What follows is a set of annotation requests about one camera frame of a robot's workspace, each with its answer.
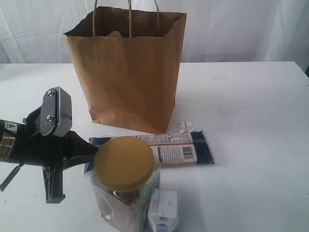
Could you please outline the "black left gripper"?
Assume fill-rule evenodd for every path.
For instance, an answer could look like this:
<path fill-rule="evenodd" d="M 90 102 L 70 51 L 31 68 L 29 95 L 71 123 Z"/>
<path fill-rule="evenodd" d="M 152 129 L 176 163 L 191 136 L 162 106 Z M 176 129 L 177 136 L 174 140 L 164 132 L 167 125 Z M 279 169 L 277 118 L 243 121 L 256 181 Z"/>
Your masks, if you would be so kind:
<path fill-rule="evenodd" d="M 32 111 L 23 123 L 11 123 L 14 144 L 11 163 L 47 166 L 55 160 L 56 144 L 65 138 L 65 169 L 94 161 L 98 147 L 88 143 L 76 132 L 69 131 L 63 137 L 42 136 L 40 133 L 41 107 Z M 42 168 L 46 203 L 61 203 L 63 194 L 63 169 L 61 164 Z"/>

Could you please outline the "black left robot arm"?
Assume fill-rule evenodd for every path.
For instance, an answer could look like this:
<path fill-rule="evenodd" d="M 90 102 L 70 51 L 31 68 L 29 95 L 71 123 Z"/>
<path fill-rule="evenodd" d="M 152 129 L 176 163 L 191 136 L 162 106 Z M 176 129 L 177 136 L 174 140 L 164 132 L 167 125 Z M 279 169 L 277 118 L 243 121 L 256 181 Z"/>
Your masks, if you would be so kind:
<path fill-rule="evenodd" d="M 22 123 L 6 120 L 0 122 L 0 160 L 15 163 L 17 166 L 8 174 L 0 185 L 4 191 L 24 165 L 42 168 L 46 203 L 61 203 L 63 193 L 63 137 L 54 133 L 41 134 L 41 127 L 51 123 L 53 126 L 72 125 L 72 111 L 59 110 L 53 114 L 42 115 L 38 108 L 31 112 Z"/>

